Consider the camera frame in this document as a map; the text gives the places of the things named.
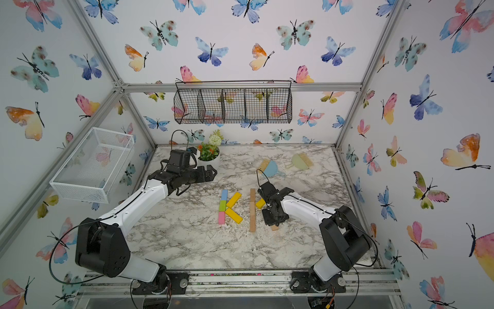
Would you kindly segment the green block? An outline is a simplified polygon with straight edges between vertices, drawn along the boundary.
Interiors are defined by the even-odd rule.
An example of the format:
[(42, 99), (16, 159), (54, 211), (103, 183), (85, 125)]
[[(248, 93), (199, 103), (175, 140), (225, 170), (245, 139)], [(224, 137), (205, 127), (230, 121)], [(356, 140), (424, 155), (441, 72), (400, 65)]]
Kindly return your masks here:
[(221, 200), (219, 204), (219, 212), (225, 212), (226, 211), (226, 200)]

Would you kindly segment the blue block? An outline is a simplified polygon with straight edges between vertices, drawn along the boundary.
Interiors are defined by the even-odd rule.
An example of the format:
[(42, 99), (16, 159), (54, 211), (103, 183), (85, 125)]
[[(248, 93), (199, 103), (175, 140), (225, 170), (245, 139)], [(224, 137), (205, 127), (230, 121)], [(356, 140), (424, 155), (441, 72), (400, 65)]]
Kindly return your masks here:
[(222, 190), (221, 200), (222, 201), (227, 201), (228, 200), (228, 190), (227, 189)]

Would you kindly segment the pink block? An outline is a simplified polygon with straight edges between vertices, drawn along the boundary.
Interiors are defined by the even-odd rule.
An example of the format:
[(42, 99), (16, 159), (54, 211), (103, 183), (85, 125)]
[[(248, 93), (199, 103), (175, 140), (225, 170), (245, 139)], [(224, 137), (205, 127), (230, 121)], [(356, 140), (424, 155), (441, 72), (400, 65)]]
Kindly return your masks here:
[(224, 211), (220, 211), (219, 214), (218, 214), (218, 224), (219, 225), (225, 225), (225, 217), (226, 217), (226, 214)]

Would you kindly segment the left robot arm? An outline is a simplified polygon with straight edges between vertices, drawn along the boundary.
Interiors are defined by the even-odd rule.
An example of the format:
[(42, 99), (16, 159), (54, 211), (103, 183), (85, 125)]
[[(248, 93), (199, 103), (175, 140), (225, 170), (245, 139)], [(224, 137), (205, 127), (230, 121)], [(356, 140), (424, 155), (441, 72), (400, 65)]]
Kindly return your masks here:
[(124, 277), (163, 290), (169, 284), (167, 269), (131, 253), (126, 236), (156, 204), (170, 194), (181, 194), (182, 185), (211, 182), (217, 171), (211, 166), (181, 172), (158, 170), (123, 203), (101, 218), (87, 218), (78, 226), (75, 262), (108, 278)]

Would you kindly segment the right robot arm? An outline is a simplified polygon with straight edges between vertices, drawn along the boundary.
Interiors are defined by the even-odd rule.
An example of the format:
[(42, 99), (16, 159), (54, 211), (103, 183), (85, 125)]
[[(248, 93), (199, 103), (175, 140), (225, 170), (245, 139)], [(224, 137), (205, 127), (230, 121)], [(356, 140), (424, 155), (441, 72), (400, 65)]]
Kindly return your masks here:
[(278, 190), (267, 181), (257, 189), (266, 203), (262, 216), (266, 225), (278, 227), (295, 218), (319, 230), (325, 254), (306, 271), (295, 271), (289, 288), (295, 294), (344, 293), (343, 272), (348, 272), (378, 245), (367, 234), (353, 210), (347, 206), (325, 207), (288, 187)]

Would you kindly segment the yellow block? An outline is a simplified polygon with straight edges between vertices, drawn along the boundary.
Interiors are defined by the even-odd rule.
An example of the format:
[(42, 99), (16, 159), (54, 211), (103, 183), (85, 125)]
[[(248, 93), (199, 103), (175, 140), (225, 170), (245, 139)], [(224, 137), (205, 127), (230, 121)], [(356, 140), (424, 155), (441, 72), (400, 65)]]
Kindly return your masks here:
[(239, 201), (239, 199), (242, 197), (241, 193), (236, 192), (233, 197), (229, 199), (229, 201), (226, 203), (226, 206), (228, 208), (233, 208)]
[(232, 220), (235, 221), (235, 223), (240, 224), (243, 221), (243, 218), (239, 216), (235, 211), (233, 211), (231, 208), (227, 207), (225, 210), (225, 214), (230, 217)]
[(262, 209), (265, 205), (266, 202), (262, 198), (255, 204), (258, 209)]

